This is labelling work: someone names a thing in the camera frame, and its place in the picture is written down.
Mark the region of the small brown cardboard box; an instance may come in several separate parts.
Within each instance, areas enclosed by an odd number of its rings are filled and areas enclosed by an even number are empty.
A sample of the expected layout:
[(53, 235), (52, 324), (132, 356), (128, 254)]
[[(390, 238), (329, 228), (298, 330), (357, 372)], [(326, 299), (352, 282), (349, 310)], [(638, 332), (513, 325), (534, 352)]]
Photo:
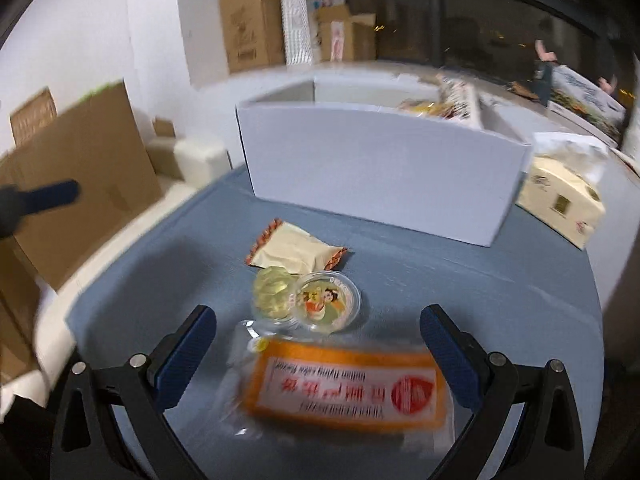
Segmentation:
[(322, 62), (376, 59), (375, 14), (351, 14), (346, 4), (317, 11)]

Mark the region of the cream pastry packet red edges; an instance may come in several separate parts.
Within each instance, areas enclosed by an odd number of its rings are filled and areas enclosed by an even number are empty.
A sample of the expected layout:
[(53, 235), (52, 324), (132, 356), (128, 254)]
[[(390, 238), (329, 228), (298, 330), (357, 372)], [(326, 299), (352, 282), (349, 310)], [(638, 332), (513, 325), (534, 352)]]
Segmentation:
[(276, 266), (289, 274), (306, 275), (331, 271), (347, 253), (347, 247), (326, 244), (298, 226), (277, 218), (256, 238), (245, 263), (261, 269)]

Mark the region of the white cardboard storage box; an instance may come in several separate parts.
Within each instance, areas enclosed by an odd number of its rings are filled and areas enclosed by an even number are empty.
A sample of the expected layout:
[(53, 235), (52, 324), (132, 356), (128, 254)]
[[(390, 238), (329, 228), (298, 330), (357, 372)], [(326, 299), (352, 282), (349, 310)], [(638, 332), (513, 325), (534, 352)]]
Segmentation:
[(436, 92), (307, 79), (239, 104), (255, 195), (490, 246), (532, 144), (489, 110), (458, 122), (398, 107)]

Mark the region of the white printed snack bag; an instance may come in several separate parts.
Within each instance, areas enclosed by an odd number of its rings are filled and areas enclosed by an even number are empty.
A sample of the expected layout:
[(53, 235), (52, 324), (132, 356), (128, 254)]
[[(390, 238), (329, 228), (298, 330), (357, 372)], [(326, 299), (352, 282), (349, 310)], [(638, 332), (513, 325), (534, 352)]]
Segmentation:
[(469, 82), (444, 75), (437, 76), (439, 102), (446, 108), (446, 117), (469, 128), (482, 130), (480, 100)]

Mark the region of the landscape printed gift box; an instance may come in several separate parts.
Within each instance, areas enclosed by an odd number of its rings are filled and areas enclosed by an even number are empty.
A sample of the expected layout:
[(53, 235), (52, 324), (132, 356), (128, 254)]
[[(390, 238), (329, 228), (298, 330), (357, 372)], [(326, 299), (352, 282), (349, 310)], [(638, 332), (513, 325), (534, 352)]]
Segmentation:
[(623, 137), (626, 108), (590, 80), (565, 65), (538, 61), (534, 93), (548, 110), (587, 130), (610, 148)]

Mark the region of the orange packaged cake bar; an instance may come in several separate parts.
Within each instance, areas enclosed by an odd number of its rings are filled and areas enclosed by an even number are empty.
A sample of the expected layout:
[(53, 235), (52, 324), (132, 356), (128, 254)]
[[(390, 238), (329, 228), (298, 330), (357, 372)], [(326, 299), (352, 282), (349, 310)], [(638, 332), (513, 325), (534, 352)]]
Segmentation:
[(401, 438), (442, 454), (454, 443), (454, 400), (430, 352), (415, 344), (311, 337), (244, 320), (235, 327), (218, 398), (240, 437), (282, 428)]

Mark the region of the cream tissue box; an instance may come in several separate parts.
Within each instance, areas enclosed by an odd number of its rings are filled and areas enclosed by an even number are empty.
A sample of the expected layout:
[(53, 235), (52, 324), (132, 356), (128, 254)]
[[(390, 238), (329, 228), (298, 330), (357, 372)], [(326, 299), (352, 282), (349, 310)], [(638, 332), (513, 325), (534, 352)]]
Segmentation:
[(608, 147), (594, 136), (536, 132), (516, 204), (582, 249), (605, 215), (598, 184), (607, 161)]

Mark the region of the cartoon lid jelly cup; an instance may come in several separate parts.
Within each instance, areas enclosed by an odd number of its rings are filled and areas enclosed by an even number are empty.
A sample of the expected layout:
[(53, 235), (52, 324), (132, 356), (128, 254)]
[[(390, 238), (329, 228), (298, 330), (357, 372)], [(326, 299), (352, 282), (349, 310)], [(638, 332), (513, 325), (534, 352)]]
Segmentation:
[(318, 271), (298, 278), (288, 305), (296, 324), (317, 334), (341, 332), (356, 320), (361, 294), (341, 272)]

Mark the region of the white dotted paper bag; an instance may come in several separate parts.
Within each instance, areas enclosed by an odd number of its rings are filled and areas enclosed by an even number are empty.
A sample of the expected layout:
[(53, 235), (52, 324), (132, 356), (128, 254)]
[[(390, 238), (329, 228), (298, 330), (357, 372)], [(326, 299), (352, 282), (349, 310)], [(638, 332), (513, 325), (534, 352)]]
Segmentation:
[(346, 0), (281, 0), (285, 63), (311, 65), (321, 60), (318, 12)]

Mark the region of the tall brown cardboard box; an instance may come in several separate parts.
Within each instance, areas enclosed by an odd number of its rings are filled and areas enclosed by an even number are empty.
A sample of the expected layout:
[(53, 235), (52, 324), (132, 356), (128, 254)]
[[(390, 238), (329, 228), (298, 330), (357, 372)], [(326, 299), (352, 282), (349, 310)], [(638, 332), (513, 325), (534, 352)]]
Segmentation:
[(219, 0), (230, 73), (285, 64), (281, 0)]

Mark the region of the yellow green snack bag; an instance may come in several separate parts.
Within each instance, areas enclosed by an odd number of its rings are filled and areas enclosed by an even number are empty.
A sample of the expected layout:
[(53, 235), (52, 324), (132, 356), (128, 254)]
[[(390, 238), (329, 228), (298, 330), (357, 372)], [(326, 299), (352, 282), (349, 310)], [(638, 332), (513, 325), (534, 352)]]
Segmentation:
[(425, 100), (405, 100), (398, 105), (398, 110), (419, 117), (451, 118), (454, 116), (454, 107), (443, 102)]

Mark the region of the clear round jelly cup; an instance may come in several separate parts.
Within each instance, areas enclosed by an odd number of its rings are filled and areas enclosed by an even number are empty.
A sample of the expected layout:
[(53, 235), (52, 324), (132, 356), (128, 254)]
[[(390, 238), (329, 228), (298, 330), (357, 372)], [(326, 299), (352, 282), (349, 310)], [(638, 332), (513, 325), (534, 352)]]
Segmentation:
[(253, 311), (260, 320), (275, 326), (288, 326), (295, 322), (291, 295), (299, 279), (282, 266), (260, 269), (253, 282)]

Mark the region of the white leather sofa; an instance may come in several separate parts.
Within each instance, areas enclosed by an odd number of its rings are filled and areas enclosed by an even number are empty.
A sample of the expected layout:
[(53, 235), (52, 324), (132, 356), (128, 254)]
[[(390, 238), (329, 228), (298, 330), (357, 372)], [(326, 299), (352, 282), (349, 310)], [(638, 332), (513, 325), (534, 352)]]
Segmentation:
[(46, 142), (29, 142), (2, 164), (1, 175), (17, 172), (23, 164), (40, 164), (50, 154), (58, 168), (73, 173), (80, 195), (72, 204), (33, 214), (22, 220), (9, 237), (9, 255), (2, 264), (1, 290), (9, 294), (9, 306), (20, 318), (37, 310), (43, 285), (59, 290), (119, 231), (164, 198), (150, 156), (160, 156), (167, 169), (186, 168), (184, 184), (201, 188), (231, 170), (224, 144), (218, 140), (196, 142), (179, 139), (173, 162), (164, 150), (167, 140), (151, 142), (149, 153), (142, 141), (101, 141), (85, 148), (70, 146), (78, 159)]

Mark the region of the flat brown cardboard sheet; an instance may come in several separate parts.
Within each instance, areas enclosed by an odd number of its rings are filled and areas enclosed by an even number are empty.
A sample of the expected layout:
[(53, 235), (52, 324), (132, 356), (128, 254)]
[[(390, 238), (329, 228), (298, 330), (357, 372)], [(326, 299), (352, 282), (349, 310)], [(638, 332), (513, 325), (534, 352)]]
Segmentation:
[(27, 216), (1, 242), (1, 380), (35, 370), (39, 283), (62, 285), (162, 191), (123, 82), (108, 84), (2, 158), (1, 181), (22, 191), (73, 180), (73, 203)]

